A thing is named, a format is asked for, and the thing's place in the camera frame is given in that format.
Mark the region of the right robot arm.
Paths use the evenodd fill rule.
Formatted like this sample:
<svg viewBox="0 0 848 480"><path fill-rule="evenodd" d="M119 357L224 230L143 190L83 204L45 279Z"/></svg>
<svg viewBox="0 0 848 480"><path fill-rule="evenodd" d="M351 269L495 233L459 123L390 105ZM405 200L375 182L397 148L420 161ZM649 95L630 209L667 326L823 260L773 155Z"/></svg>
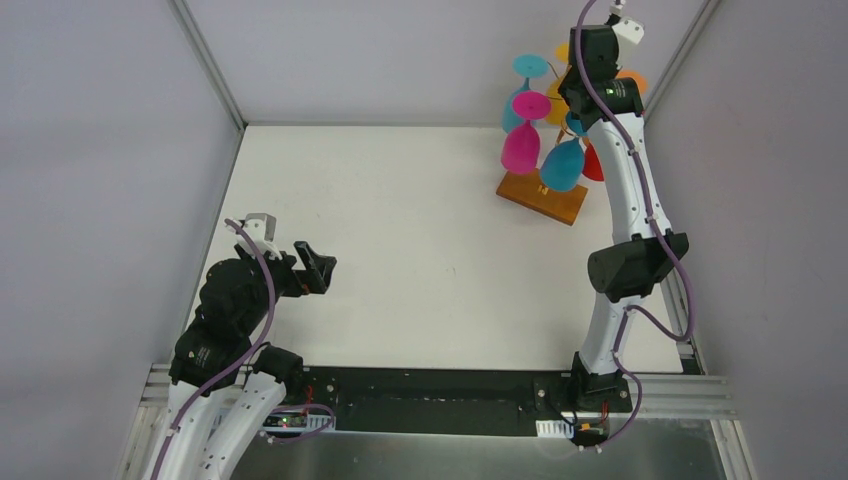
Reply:
<svg viewBox="0 0 848 480"><path fill-rule="evenodd" d="M633 158L644 152L644 106L637 82L619 72L643 36L641 23L618 16L572 29L569 68L558 88L599 159L612 215L611 246L588 259L596 298L565 383L566 404L577 410L630 410L627 382L615 364L615 349L628 332L624 316L689 249L686 234L674 232L655 197L647 159Z"/></svg>

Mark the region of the pink wine glass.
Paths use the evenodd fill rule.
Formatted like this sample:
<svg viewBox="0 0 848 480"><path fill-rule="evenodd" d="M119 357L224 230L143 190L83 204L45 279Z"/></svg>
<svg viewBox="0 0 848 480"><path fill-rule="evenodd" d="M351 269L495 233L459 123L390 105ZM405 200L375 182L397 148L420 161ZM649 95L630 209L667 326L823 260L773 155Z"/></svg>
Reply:
<svg viewBox="0 0 848 480"><path fill-rule="evenodd" d="M529 174L536 169L541 151L541 137L534 122L550 113L550 100L538 91L526 90L513 95L509 107L514 126L504 140L501 164L509 173Z"/></svg>

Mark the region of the gold rack with wooden base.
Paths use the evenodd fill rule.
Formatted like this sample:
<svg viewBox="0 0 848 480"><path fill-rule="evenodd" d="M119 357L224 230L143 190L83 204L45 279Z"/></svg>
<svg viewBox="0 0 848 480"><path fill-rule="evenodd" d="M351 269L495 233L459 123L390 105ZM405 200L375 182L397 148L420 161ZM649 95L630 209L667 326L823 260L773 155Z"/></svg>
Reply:
<svg viewBox="0 0 848 480"><path fill-rule="evenodd" d="M540 179L540 168L547 154L561 141L569 140L573 133L565 121L561 127L550 125L545 117L534 122L541 137L541 151L536 169L529 174L517 175L505 170L496 193L544 216L573 225L588 195L588 188L580 184L568 192L549 190Z"/></svg>

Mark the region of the blue wine glass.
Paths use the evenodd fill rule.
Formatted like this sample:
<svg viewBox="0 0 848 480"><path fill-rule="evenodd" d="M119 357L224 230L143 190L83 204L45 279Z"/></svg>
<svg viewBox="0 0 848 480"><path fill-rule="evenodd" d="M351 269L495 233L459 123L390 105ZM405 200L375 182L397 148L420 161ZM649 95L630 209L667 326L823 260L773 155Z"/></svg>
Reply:
<svg viewBox="0 0 848 480"><path fill-rule="evenodd" d="M585 131L581 122L571 112L567 113L565 125L573 133L569 140L559 142L546 156L540 168L540 179L549 189L568 192L574 189L585 165L585 153L581 137Z"/></svg>

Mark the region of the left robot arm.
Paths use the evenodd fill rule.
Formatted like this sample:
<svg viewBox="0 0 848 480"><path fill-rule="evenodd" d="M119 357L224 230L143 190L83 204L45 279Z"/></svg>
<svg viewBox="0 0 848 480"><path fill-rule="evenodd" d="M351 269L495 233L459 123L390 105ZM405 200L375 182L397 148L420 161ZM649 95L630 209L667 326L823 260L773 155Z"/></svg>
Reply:
<svg viewBox="0 0 848 480"><path fill-rule="evenodd" d="M271 411L303 396L302 357L256 350L250 340L280 298L329 289L336 258L305 241L294 247L294 255L259 261L238 245L207 271L194 318L175 344L167 415L144 478L230 478Z"/></svg>

